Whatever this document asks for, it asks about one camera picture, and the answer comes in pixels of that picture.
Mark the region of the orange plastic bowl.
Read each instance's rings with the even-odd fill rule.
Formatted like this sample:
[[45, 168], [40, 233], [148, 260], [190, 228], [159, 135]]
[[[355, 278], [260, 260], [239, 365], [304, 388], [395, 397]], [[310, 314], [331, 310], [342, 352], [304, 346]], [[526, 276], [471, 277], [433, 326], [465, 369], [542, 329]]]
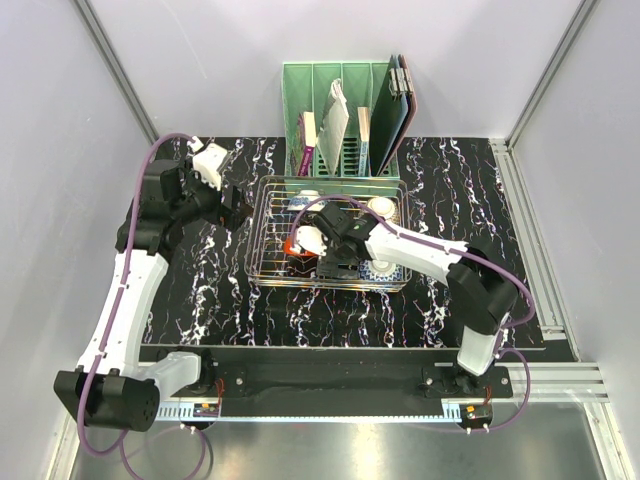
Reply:
[[289, 238], [285, 240], [283, 251], [287, 255], [298, 257], [313, 257], [314, 253], [305, 250], [302, 246], [294, 244]]

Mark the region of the red patterned bowl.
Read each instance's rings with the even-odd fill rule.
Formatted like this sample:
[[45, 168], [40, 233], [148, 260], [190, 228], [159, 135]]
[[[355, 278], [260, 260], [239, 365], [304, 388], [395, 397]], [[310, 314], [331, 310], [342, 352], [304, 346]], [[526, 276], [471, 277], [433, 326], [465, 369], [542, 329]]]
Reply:
[[373, 197], [367, 206], [386, 221], [397, 223], [399, 219], [398, 207], [389, 197]]

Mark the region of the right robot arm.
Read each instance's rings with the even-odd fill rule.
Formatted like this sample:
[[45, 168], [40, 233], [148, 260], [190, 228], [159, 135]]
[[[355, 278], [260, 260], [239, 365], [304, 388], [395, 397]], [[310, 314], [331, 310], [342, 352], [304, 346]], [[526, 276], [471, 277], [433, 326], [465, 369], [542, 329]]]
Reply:
[[423, 274], [447, 287], [450, 311], [462, 323], [454, 384], [476, 396], [490, 383], [488, 370], [500, 328], [514, 307], [518, 289], [501, 267], [490, 262], [485, 247], [429, 237], [392, 222], [395, 204], [375, 197], [359, 217], [336, 201], [322, 201], [310, 226], [296, 229], [295, 243], [304, 250], [340, 261], [385, 263]]

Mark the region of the blue white porcelain bowl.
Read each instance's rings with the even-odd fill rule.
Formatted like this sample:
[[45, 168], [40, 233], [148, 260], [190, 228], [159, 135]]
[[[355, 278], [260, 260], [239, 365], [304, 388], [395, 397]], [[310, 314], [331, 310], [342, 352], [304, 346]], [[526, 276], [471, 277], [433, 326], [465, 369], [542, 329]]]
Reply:
[[317, 190], [300, 190], [296, 195], [289, 199], [287, 210], [289, 212], [299, 212], [319, 197], [320, 194]]

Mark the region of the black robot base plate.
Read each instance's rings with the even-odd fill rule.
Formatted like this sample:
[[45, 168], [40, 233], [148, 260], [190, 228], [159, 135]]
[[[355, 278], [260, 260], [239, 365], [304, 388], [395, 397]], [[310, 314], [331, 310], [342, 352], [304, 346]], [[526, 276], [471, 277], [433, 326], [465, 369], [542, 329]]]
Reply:
[[374, 389], [435, 398], [513, 395], [505, 367], [475, 377], [457, 365], [455, 349], [145, 345], [140, 359], [159, 361], [174, 352], [202, 357], [206, 381], [222, 379], [225, 398]]

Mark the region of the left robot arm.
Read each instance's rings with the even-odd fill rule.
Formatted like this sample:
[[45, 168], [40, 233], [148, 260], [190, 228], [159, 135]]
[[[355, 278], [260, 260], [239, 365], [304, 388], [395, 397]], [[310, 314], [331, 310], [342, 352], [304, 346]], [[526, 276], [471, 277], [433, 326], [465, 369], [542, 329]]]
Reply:
[[80, 427], [137, 432], [154, 423], [162, 401], [186, 388], [196, 396], [215, 386], [216, 372], [195, 353], [173, 352], [139, 363], [146, 322], [187, 225], [204, 220], [229, 231], [251, 216], [243, 190], [222, 187], [229, 158], [155, 160], [145, 167], [119, 228], [113, 279], [93, 336], [54, 392]]

